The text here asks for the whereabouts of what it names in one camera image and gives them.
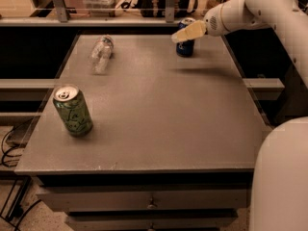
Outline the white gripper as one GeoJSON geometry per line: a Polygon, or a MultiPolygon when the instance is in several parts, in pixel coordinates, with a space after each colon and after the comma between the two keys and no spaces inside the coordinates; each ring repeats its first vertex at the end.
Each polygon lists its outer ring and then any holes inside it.
{"type": "Polygon", "coordinates": [[[205,13],[203,20],[196,20],[187,27],[178,30],[171,36],[174,43],[199,39],[207,32],[210,36],[221,36],[224,33],[221,21],[222,5],[215,6],[205,13]]]}

